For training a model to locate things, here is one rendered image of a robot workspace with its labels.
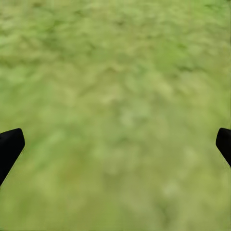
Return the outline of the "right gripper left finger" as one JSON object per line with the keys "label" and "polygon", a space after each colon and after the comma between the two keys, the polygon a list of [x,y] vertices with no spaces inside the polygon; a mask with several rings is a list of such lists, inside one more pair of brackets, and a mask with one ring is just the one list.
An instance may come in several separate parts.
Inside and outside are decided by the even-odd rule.
{"label": "right gripper left finger", "polygon": [[0,133],[0,185],[24,147],[25,139],[20,128]]}

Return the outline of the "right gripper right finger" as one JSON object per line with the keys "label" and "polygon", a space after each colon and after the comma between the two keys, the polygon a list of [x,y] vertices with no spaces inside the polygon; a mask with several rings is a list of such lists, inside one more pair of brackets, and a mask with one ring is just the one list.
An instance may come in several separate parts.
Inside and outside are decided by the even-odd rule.
{"label": "right gripper right finger", "polygon": [[231,166],[231,130],[225,128],[219,129],[216,146]]}

